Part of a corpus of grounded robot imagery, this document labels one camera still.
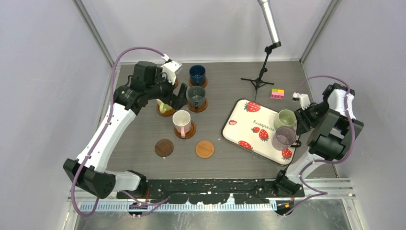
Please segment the ridged wooden coaster four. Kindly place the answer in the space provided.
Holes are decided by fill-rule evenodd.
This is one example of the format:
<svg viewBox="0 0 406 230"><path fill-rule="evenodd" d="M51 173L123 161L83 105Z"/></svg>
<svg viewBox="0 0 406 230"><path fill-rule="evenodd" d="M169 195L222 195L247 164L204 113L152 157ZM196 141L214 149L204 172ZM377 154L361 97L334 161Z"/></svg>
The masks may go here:
<svg viewBox="0 0 406 230"><path fill-rule="evenodd" d="M188 108L189 108L192 112L194 112L194 113L200 113L200 112L204 111L204 110L207 108L207 106L208 106L208 100L205 99L204 105L203 105L202 107L198 108L198 109L195 109L194 107L192 107L192 105L191 105L190 103L188 103L187 106L188 106Z"/></svg>

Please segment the dark green mug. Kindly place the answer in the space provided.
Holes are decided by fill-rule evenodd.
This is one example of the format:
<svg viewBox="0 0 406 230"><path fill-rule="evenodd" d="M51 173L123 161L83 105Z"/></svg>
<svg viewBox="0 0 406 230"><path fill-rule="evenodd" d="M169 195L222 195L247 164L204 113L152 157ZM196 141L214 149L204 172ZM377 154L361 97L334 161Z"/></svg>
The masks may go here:
<svg viewBox="0 0 406 230"><path fill-rule="evenodd" d="M192 86L187 93L188 102L193 109L200 109L205 105L206 93L201 86Z"/></svg>

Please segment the ridged wooden coaster three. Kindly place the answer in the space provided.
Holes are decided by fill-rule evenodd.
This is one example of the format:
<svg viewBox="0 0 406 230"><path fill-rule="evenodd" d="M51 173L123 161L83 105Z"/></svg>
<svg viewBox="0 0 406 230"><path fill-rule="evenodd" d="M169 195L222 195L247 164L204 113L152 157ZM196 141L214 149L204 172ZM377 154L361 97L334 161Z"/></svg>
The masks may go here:
<svg viewBox="0 0 406 230"><path fill-rule="evenodd" d="M159 106L159 105L156 106L156 110L157 110L157 113L158 113L160 116L163 116L163 117L172 116L172 115L176 112L174 109L171 109L171 110L167 110L167 111L165 111L164 113L162 113L162 112L160 111L160 106Z"/></svg>

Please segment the pink white red-handled mug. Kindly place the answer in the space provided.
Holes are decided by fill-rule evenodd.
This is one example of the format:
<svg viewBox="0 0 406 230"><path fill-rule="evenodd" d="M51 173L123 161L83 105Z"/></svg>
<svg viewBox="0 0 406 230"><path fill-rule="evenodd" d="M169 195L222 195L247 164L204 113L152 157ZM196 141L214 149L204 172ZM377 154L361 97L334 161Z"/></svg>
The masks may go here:
<svg viewBox="0 0 406 230"><path fill-rule="evenodd" d="M186 133L190 132L192 128L191 115L185 110L175 112L172 116L172 122L182 138L185 138Z"/></svg>

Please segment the ridged wooden coaster one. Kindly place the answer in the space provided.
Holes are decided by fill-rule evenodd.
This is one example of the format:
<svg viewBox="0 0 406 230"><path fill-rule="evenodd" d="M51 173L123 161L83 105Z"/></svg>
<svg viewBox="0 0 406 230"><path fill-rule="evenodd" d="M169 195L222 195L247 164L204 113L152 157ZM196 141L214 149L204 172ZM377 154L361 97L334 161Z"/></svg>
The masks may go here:
<svg viewBox="0 0 406 230"><path fill-rule="evenodd" d="M175 80L175 84L174 84L174 89L176 89L176 88L177 88L178 84L179 84L179 80L178 80L178 79L176 79L176 80Z"/></svg>

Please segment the yellow-green handled mug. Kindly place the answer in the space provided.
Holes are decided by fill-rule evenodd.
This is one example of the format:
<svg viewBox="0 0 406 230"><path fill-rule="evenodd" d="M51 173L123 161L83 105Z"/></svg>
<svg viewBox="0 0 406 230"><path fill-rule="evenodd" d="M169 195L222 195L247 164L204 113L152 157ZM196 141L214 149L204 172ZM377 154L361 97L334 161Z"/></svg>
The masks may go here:
<svg viewBox="0 0 406 230"><path fill-rule="evenodd" d="M158 111L162 114L169 112L172 110L172 107L170 105L165 104L162 102L160 99L157 99L157 104L158 104Z"/></svg>

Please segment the ridged wooden coaster two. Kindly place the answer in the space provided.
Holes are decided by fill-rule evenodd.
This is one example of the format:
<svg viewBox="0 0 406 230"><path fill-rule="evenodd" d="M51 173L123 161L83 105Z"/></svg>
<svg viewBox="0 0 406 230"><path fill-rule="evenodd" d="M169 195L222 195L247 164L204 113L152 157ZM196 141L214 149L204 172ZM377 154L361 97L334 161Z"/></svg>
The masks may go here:
<svg viewBox="0 0 406 230"><path fill-rule="evenodd" d="M207 86L207 84L208 84L208 78L207 78L207 77L205 77L205 79L204 79L204 83L203 83L202 85L199 85L199 86L200 86L200 87L202 87L202 88L205 88L205 87ZM193 82L192 82L192 79L191 79L191 78L189 78L189 86L190 86L190 87L195 86L195 85L193 84Z"/></svg>

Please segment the dark blue mug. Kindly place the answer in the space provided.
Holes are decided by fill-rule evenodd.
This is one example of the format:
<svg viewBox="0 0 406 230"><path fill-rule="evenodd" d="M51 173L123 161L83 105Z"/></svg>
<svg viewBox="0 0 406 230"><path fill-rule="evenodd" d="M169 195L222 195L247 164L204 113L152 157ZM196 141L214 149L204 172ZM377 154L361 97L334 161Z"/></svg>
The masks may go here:
<svg viewBox="0 0 406 230"><path fill-rule="evenodd" d="M194 86L203 86L206 83L206 69L202 65L193 65L190 67L189 76Z"/></svg>

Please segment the glossy amber wooden coaster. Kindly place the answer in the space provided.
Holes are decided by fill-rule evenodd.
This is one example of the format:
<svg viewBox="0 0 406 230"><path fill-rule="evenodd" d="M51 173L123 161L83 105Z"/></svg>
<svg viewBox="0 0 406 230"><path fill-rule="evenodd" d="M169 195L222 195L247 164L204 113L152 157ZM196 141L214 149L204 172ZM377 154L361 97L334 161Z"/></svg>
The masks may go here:
<svg viewBox="0 0 406 230"><path fill-rule="evenodd" d="M193 121L191 121L191 129L189 132L186 132L185 137L182 137L181 133L178 132L176 128L174 128L174 133L180 139L189 139L194 136L194 134L196 133L196 130L197 130L196 124Z"/></svg>

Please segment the dark walnut coaster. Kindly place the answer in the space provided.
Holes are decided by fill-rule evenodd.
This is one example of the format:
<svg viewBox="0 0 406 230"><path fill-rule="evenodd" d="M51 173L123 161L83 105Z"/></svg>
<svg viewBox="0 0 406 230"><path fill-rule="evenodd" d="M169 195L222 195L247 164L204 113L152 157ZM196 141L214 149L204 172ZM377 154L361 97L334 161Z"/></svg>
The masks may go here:
<svg viewBox="0 0 406 230"><path fill-rule="evenodd" d="M163 158L169 156L173 152L174 145L169 139L161 139L155 144L154 150L158 156Z"/></svg>

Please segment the light orange coaster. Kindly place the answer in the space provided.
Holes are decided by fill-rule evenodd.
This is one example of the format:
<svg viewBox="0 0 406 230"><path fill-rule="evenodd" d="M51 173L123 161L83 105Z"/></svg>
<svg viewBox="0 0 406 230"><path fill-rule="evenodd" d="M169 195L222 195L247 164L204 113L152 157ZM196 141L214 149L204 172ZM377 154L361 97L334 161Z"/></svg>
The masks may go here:
<svg viewBox="0 0 406 230"><path fill-rule="evenodd" d="M208 140L202 140L197 143L195 152L200 158L210 158L214 154L214 145Z"/></svg>

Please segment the white strawberry serving tray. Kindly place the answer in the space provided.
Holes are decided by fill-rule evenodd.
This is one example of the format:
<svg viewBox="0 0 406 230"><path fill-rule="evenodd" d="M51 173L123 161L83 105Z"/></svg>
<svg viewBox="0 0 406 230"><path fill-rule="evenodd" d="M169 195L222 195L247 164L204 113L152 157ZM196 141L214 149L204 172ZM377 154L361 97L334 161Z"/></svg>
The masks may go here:
<svg viewBox="0 0 406 230"><path fill-rule="evenodd" d="M223 125L221 135L244 150L280 166L288 165L293 160L295 148L277 150L271 143L278 113L253 101L239 99Z"/></svg>

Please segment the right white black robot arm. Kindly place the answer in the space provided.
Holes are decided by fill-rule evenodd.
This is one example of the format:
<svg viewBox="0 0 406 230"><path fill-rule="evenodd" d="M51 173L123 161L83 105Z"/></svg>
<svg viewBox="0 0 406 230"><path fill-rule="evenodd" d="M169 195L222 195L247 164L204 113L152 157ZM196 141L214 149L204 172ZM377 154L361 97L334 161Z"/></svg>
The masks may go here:
<svg viewBox="0 0 406 230"><path fill-rule="evenodd" d="M294 93L293 100L301 107L294 114L296 134L310 132L307 151L293 164L278 172L273 190L278 196L295 195L303 180L319 166L345 158L351 141L357 138L364 124L352 111L353 89L338 83L330 84L322 93L323 101L309 102L308 95Z"/></svg>

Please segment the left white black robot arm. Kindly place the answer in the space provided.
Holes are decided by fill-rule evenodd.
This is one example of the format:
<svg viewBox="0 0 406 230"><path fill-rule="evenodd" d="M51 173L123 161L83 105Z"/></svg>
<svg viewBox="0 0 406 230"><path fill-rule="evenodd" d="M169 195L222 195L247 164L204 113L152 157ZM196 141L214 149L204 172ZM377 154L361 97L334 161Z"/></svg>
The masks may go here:
<svg viewBox="0 0 406 230"><path fill-rule="evenodd" d="M175 81L182 64L169 60L160 67L139 61L127 83L113 93L113 104L86 148L75 159L66 159L63 169L75 187L99 199L111 192L128 191L135 198L147 192L144 175L132 170L110 172L106 169L110 156L125 129L150 100L158 100L175 110L187 104L187 85L181 84L174 94Z"/></svg>

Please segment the light green mug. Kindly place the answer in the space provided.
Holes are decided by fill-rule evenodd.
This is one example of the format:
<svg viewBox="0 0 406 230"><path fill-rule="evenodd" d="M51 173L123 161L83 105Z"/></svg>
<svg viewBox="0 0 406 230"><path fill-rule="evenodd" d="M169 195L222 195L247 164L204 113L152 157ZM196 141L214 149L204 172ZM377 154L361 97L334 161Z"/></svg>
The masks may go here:
<svg viewBox="0 0 406 230"><path fill-rule="evenodd" d="M284 109L275 116L273 125L275 129L287 127L293 131L296 131L297 119L293 111Z"/></svg>

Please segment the purple mug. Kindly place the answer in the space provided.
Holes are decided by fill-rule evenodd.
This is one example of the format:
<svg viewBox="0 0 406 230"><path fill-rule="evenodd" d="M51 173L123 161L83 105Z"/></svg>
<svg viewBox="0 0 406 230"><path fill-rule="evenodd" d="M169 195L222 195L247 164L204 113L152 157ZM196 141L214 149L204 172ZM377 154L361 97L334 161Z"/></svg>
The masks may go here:
<svg viewBox="0 0 406 230"><path fill-rule="evenodd" d="M298 148L302 145L301 141L297 139L296 133L285 126L282 126L275 131L271 143L276 150L286 150L290 147Z"/></svg>

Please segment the pink yellow green toy block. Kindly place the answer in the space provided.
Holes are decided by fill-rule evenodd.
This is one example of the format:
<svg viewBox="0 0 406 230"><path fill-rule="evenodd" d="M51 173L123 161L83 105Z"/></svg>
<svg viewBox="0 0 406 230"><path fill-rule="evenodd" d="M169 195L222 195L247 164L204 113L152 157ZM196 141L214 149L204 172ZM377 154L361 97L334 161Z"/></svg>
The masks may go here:
<svg viewBox="0 0 406 230"><path fill-rule="evenodd" d="M284 98L284 90L283 89L272 89L271 90L271 98L273 99L283 99Z"/></svg>

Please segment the black tripod microphone stand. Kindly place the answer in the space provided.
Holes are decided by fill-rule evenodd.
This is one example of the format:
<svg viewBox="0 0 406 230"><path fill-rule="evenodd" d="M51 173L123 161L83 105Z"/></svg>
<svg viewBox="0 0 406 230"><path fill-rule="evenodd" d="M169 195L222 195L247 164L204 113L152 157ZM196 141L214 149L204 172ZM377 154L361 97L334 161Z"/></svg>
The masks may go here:
<svg viewBox="0 0 406 230"><path fill-rule="evenodd" d="M272 83L272 82L263 81L262 78L263 78L264 73L266 73L268 71L268 69L266 68L266 64L268 62L268 58L269 58L270 54L272 53L272 51L274 49L281 47L281 46L282 46L281 42L277 42L275 44L265 47L264 52L266 53L266 56L265 56L262 68L259 72L259 76L256 79L241 78L242 81L249 81L254 86L254 89L255 89L254 102L256 102L259 88L261 88L262 86L265 86L265 85L274 85L274 83Z"/></svg>

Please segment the silver microphone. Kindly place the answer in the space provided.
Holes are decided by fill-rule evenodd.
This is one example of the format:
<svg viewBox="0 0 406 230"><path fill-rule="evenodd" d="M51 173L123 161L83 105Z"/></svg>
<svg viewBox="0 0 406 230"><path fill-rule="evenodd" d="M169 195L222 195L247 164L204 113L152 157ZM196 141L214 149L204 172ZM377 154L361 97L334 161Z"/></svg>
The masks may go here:
<svg viewBox="0 0 406 230"><path fill-rule="evenodd" d="M257 0L259 6L261 7L266 26L268 28L270 38L273 44L280 43L280 38L276 28L275 19L271 10L271 5L269 0Z"/></svg>

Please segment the aluminium front rail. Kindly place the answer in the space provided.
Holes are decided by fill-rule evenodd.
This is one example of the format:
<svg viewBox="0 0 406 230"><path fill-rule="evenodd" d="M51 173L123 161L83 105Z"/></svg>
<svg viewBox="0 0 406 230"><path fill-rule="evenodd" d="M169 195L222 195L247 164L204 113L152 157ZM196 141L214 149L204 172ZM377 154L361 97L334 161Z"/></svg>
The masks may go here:
<svg viewBox="0 0 406 230"><path fill-rule="evenodd" d="M171 204L237 204L263 203L269 200L300 201L310 199L355 199L356 194L347 178L311 178L294 194L276 192L272 179L152 179L141 191L110 192L104 200L130 199L149 200L153 203L169 199Z"/></svg>

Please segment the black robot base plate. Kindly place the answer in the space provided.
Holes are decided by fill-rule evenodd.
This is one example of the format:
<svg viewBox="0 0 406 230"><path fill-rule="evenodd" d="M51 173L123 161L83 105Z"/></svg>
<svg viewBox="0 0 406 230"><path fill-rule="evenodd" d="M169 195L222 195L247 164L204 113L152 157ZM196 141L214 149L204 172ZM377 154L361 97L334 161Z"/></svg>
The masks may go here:
<svg viewBox="0 0 406 230"><path fill-rule="evenodd" d="M157 203L168 198L170 204L224 204L233 199L235 204L265 204L268 198L291 199L281 189L274 190L272 179L153 179L143 180L134 191L118 192L118 199L146 198Z"/></svg>

